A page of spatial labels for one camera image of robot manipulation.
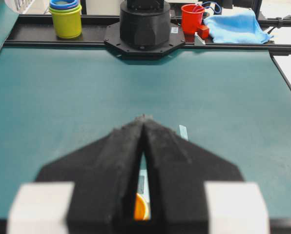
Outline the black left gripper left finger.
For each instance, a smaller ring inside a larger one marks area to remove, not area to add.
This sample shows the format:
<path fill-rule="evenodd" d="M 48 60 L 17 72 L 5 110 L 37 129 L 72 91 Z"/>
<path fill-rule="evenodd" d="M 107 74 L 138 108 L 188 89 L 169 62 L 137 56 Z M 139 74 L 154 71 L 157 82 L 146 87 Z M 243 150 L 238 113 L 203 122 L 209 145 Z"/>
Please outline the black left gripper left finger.
<path fill-rule="evenodd" d="M 138 180 L 135 120 L 41 167 L 20 186 L 8 215 L 10 234 L 110 234 L 116 216 L 133 213 Z"/>

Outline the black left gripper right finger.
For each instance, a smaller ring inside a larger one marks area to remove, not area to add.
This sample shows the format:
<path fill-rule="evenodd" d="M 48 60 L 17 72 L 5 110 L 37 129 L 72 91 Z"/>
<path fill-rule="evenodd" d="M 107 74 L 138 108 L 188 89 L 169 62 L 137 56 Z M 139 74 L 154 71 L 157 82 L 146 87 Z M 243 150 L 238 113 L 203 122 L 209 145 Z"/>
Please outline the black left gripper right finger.
<path fill-rule="evenodd" d="M 147 119 L 151 196 L 169 234 L 268 234 L 270 221 L 258 184 L 239 168 L 171 129 Z"/>

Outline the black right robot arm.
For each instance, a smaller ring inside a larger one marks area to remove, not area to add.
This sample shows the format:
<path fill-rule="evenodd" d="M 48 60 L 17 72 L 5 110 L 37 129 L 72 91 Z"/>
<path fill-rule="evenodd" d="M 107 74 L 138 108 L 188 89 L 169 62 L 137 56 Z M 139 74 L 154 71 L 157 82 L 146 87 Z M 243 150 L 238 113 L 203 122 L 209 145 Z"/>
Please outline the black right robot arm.
<path fill-rule="evenodd" d="M 126 0 L 120 5 L 117 41 L 151 50 L 172 35 L 170 6 L 163 0 Z M 158 150 L 158 182 L 165 221 L 176 233 L 197 233 L 207 222 L 210 234 L 268 234 L 270 222 L 259 186 L 246 182 L 237 166 L 180 139 L 152 122 L 145 125 L 151 148 Z"/>

